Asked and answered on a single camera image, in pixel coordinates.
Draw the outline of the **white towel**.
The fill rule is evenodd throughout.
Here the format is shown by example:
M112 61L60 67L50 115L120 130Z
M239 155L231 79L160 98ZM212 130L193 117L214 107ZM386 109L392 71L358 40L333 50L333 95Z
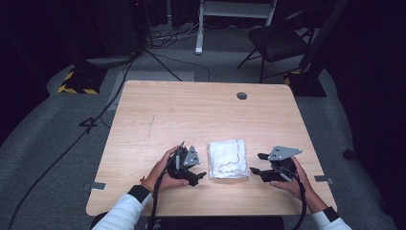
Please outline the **white towel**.
M249 176L243 140L211 142L208 156L210 179L240 179Z

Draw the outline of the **person's dark lap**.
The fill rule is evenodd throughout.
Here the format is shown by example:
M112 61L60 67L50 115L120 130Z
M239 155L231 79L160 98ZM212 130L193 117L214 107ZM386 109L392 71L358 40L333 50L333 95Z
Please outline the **person's dark lap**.
M152 230L284 230L282 217L159 217Z

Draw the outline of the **person's left hand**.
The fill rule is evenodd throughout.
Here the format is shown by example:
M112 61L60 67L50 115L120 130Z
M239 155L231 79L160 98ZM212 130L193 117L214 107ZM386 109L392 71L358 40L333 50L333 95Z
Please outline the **person's left hand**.
M157 191L158 193L160 193L167 189L188 185L187 180L171 178L169 175L164 173L164 168L169 162L169 158L175 153L177 149L178 146L175 146L167 150L162 158L154 165L148 176L141 179L141 184L150 192L153 193Z

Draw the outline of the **black folding chair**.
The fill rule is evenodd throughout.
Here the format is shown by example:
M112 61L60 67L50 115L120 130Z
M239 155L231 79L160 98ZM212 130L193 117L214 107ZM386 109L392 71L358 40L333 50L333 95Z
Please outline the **black folding chair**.
M314 10L296 11L275 24L250 30L248 38L254 49L237 69L248 60L260 58L259 82L262 82L268 79L268 76L264 76L266 62L277 62L304 55L309 50L310 44L304 41L302 35L297 34L297 30L302 28L313 30L314 26L310 26L310 19L314 15Z

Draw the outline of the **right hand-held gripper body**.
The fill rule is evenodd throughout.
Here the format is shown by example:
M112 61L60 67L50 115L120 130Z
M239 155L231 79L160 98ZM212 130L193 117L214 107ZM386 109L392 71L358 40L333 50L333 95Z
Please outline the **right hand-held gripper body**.
M291 182L297 171L292 156L302 153L301 149L275 146L268 156L272 171L271 181Z

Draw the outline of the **grey tape strip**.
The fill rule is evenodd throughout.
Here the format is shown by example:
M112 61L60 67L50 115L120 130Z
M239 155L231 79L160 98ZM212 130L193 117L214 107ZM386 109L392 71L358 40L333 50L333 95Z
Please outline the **grey tape strip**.
M326 182L327 184L335 184L335 181L326 175L315 175L316 182Z
M84 191L93 191L93 190L103 190L105 188L105 183L100 183L100 182L90 182L90 183L84 183L82 186L82 189Z

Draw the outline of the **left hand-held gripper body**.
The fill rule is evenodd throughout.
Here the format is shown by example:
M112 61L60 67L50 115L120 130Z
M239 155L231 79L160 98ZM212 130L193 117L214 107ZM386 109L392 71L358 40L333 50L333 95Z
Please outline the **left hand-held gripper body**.
M197 177L190 168L199 164L200 160L194 146L187 148L181 144L169 159L168 173L171 177Z

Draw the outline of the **black yellow striped stand base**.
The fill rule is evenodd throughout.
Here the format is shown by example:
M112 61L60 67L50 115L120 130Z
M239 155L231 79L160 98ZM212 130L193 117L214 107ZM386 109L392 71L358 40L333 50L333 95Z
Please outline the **black yellow striped stand base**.
M284 83L296 97L320 97L327 94L318 78L312 78L301 71L290 71L283 75Z
M58 93L90 94L96 95L101 92L107 70L105 68L91 67L81 70L73 67L66 75Z

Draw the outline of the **white metal stand frame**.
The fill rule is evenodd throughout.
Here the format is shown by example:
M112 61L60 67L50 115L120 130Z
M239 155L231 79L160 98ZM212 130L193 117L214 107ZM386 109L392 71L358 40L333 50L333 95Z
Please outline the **white metal stand frame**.
M195 53L203 53L204 19L206 16L245 17L265 19L265 24L270 25L278 0L266 0L265 3L254 3L248 0L199 0L198 31Z

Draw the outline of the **dark equipment cabinet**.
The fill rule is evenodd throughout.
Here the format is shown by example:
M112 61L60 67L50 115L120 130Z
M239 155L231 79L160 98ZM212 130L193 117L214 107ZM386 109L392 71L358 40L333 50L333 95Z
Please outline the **dark equipment cabinet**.
M101 44L114 58L134 60L146 34L142 0L90 0Z

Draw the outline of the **black slanted stand pole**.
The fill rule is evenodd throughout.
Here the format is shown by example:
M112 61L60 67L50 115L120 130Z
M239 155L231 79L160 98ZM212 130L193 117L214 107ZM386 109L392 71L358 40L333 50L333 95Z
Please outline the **black slanted stand pole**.
M320 50L322 49L323 44L328 37L328 34L330 33L331 29L340 17L348 2L349 0L337 0L334 5L325 8L327 17L324 20L320 31L317 33L315 39L309 46L308 52L304 55L303 59L300 62L300 68L303 73L307 72L310 69L315 58L320 53Z

